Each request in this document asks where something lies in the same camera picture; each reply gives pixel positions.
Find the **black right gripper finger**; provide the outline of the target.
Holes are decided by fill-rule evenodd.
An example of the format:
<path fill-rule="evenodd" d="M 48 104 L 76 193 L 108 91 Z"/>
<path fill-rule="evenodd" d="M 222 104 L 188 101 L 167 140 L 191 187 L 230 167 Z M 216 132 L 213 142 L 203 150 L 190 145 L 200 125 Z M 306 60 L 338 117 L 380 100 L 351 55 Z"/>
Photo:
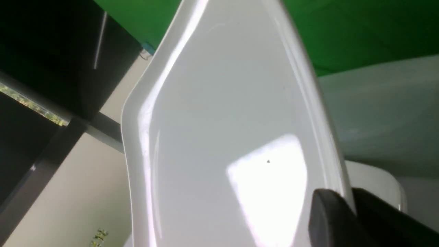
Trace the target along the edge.
<path fill-rule="evenodd" d="M 439 235 L 364 189 L 354 188 L 356 212 L 329 189 L 312 194 L 312 247 L 437 247 Z"/>

